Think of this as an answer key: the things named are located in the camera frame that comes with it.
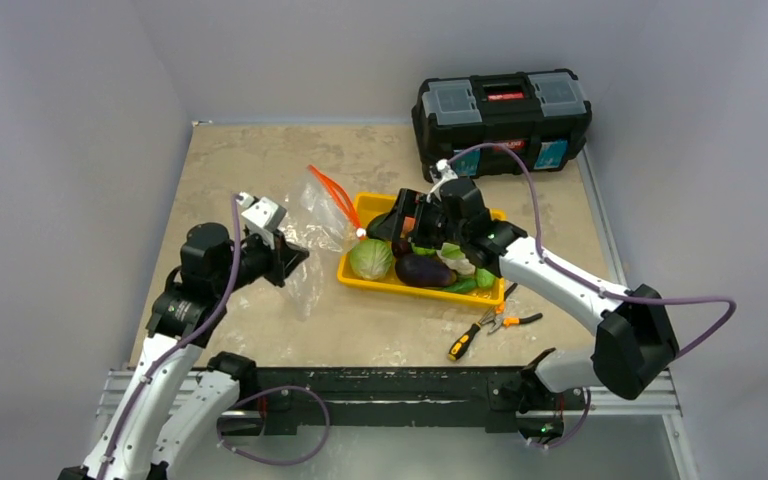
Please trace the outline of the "clear orange zip bag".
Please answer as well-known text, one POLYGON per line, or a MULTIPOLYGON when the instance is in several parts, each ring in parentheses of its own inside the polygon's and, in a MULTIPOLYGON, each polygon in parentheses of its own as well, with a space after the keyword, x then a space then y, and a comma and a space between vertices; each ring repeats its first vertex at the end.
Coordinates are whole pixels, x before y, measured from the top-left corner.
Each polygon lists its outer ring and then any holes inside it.
POLYGON ((308 252, 288 277, 285 297, 307 320, 325 295, 327 275, 336 272, 339 258, 363 238, 364 230, 343 187, 313 165, 305 168, 284 205, 286 239, 308 252))

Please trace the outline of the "purple eggplant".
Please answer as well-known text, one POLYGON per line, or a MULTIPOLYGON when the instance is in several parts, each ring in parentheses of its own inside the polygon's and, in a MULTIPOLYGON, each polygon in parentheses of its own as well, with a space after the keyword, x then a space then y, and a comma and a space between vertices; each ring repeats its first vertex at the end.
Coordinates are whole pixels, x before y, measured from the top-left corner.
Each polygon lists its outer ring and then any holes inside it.
POLYGON ((395 273, 403 284, 415 288, 445 288, 457 281, 456 272, 445 264, 415 253, 397 259, 395 273))

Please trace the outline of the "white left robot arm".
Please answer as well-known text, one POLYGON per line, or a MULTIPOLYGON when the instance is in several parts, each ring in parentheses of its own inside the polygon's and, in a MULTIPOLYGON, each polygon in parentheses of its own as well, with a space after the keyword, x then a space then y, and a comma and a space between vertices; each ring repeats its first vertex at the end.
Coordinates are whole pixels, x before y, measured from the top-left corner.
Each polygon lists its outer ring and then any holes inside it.
POLYGON ((172 408, 231 294, 258 279, 282 287, 308 256, 277 228, 227 230, 214 222, 191 228, 180 263, 151 308, 122 401, 82 464, 64 468, 60 478, 167 479, 223 411, 252 405, 259 394, 255 362, 224 352, 210 359, 184 405, 172 408))

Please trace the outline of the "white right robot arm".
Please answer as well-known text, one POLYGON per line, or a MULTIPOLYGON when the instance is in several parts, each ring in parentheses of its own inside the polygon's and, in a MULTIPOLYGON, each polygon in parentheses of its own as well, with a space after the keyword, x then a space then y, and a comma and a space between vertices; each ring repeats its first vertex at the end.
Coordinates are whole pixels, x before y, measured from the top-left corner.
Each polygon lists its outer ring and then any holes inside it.
POLYGON ((559 307, 594 337, 581 351, 548 349, 523 370, 521 392, 544 407, 574 387, 603 386, 636 399, 677 357, 679 346, 659 293, 600 279, 543 249, 536 234, 492 216, 469 178, 433 193, 401 189, 373 234, 422 248, 458 246, 475 266, 559 307))

